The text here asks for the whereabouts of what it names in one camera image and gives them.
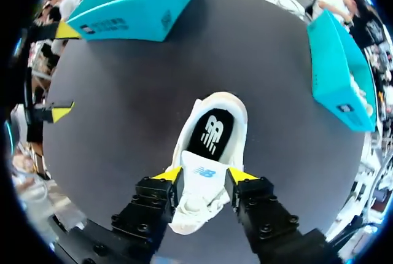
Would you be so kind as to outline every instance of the black insole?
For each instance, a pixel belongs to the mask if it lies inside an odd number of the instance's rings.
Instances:
[[[232,134],[233,122],[231,113],[223,109],[212,109],[205,113],[192,132],[187,150],[218,161]]]

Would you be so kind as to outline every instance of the black cable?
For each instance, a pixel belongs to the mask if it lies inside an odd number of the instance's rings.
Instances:
[[[360,229],[366,227],[366,226],[374,226],[377,227],[378,224],[374,223],[374,222],[369,222],[369,223],[364,223],[361,226],[355,228],[355,229],[350,229],[349,231],[344,232],[341,236],[337,237],[337,239],[334,239],[333,241],[330,242],[332,247],[337,246],[339,243],[341,243],[342,241],[344,241],[346,238],[348,238],[349,236],[354,235],[356,232],[358,232]]]

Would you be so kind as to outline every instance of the black circular platform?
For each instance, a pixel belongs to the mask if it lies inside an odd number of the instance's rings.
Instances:
[[[327,231],[351,189],[364,135],[313,99],[305,23],[263,0],[192,0],[162,43],[70,42],[49,101],[75,107],[44,127],[49,171],[109,228],[135,183],[171,163],[195,100],[223,90],[247,107],[245,170],[274,183],[300,231]],[[256,261],[229,206],[192,235],[169,228],[158,254],[187,264]]]

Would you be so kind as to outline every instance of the screw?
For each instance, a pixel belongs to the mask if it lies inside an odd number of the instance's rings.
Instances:
[[[102,244],[95,244],[93,246],[93,251],[95,251],[96,254],[101,257],[103,257],[107,254],[107,248],[106,248],[106,246],[104,246]]]
[[[96,264],[96,262],[91,258],[86,258],[82,261],[82,264]]]
[[[257,201],[253,198],[250,198],[250,200],[248,201],[248,205],[250,206],[255,206],[257,204]]]
[[[138,231],[140,231],[140,232],[147,232],[148,227],[149,226],[147,226],[146,224],[140,224],[138,226]]]
[[[289,219],[289,222],[290,222],[290,223],[297,223],[297,222],[299,222],[299,217],[297,217],[297,216],[295,216],[295,215],[292,215],[292,216],[290,217],[290,219]]]
[[[259,228],[259,231],[261,233],[269,233],[272,231],[270,224],[265,224],[264,226],[262,226],[261,228]]]
[[[119,215],[113,215],[111,217],[111,219],[112,219],[113,222],[118,222],[120,218],[119,218]]]

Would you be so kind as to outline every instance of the sneaker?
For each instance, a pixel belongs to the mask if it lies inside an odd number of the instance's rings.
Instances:
[[[170,171],[184,171],[184,190],[169,226],[189,235],[229,202],[225,175],[229,166],[243,170],[247,110],[235,95],[217,92],[197,99],[173,153]]]

